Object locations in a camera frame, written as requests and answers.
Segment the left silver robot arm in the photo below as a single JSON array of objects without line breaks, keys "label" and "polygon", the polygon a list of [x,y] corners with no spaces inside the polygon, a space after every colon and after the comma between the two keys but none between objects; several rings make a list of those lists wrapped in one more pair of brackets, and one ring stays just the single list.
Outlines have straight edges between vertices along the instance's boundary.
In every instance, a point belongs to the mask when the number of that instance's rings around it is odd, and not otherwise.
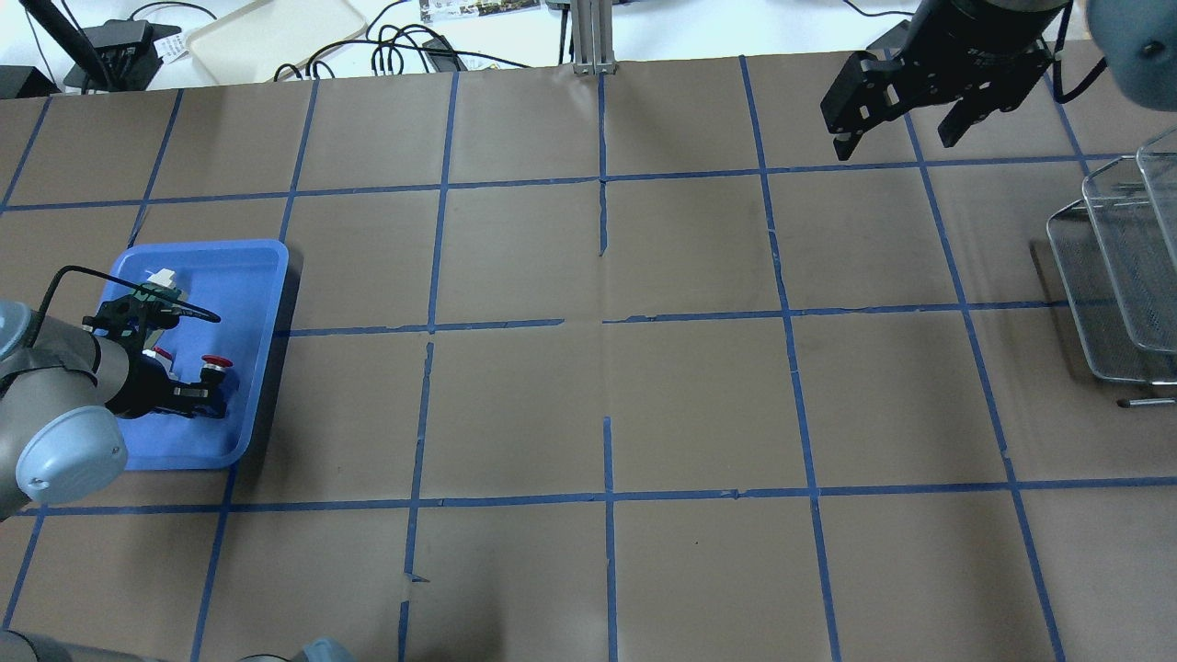
[{"label": "left silver robot arm", "polygon": [[54,507],[109,486],[129,465],[124,419],[226,416],[231,360],[205,355],[198,380],[177,380],[172,353],[154,342],[184,317],[217,322],[149,286],[102,302],[80,325],[4,302],[5,519],[33,503]]}]

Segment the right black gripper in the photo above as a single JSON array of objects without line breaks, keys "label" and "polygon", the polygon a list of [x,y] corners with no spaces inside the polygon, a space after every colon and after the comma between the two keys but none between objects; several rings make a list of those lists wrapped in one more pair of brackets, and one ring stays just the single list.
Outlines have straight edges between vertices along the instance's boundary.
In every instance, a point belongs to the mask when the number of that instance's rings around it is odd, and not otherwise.
[{"label": "right black gripper", "polygon": [[953,102],[937,134],[953,148],[992,110],[1013,110],[1051,62],[1051,1],[920,1],[895,59],[853,51],[820,101],[834,155],[907,110]]}]

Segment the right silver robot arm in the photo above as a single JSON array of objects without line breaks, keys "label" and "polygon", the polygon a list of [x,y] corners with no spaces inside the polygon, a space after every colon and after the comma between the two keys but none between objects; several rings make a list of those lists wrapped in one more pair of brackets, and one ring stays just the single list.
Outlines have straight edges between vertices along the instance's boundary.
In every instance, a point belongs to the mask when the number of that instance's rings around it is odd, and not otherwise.
[{"label": "right silver robot arm", "polygon": [[915,108],[947,106],[938,135],[951,148],[988,115],[1017,110],[1044,75],[1056,102],[1084,94],[1104,72],[1132,102],[1173,110],[1172,1],[1089,1],[1100,60],[1073,90],[1062,85],[1072,1],[923,1],[900,49],[855,51],[822,99],[842,163],[867,131]]}]

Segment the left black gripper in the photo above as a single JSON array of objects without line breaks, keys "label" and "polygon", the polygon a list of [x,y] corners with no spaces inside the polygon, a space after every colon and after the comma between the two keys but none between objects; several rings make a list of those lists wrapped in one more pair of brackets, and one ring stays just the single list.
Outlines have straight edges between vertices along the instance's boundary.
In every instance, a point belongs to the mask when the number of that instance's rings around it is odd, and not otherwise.
[{"label": "left black gripper", "polygon": [[122,347],[129,360],[107,408],[125,419],[149,412],[224,419],[228,409],[221,382],[173,380],[161,360],[144,355],[154,347],[151,335],[177,327],[180,318],[189,313],[188,309],[166,302],[167,297],[181,302],[184,293],[177,287],[140,287],[102,302],[97,315],[84,317],[84,327],[101,331],[102,338]]}]

